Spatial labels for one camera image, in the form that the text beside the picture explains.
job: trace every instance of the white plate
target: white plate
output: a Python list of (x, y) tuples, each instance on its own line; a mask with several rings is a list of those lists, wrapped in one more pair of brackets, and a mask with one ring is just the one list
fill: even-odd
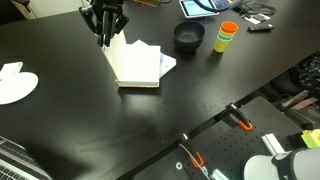
[(38, 84), (37, 75), (22, 72), (0, 81), (0, 105), (16, 102), (30, 94)]

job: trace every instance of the black bowl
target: black bowl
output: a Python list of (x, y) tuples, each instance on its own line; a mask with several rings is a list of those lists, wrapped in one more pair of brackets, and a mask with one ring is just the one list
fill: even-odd
[(205, 29), (197, 22), (188, 21), (176, 26), (173, 42), (181, 51), (195, 51), (202, 43)]

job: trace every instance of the clamp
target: clamp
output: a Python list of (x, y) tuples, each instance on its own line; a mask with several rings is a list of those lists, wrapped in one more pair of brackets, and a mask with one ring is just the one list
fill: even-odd
[(252, 129), (252, 124), (242, 114), (242, 112), (233, 103), (226, 105), (226, 109), (230, 112), (230, 117), (245, 131)]

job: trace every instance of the stacked cups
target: stacked cups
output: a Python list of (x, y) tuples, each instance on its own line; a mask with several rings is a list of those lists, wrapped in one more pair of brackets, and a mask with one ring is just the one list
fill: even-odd
[(218, 53), (223, 53), (229, 46), (237, 30), (238, 25), (236, 23), (229, 21), (223, 22), (217, 35), (214, 50)]

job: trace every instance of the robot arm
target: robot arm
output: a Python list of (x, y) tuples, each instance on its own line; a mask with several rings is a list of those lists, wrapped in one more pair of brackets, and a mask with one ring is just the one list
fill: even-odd
[(96, 34), (99, 46), (109, 46), (114, 34), (119, 34), (129, 21), (122, 12), (122, 4), (123, 0), (92, 0), (90, 6), (79, 8), (85, 22)]

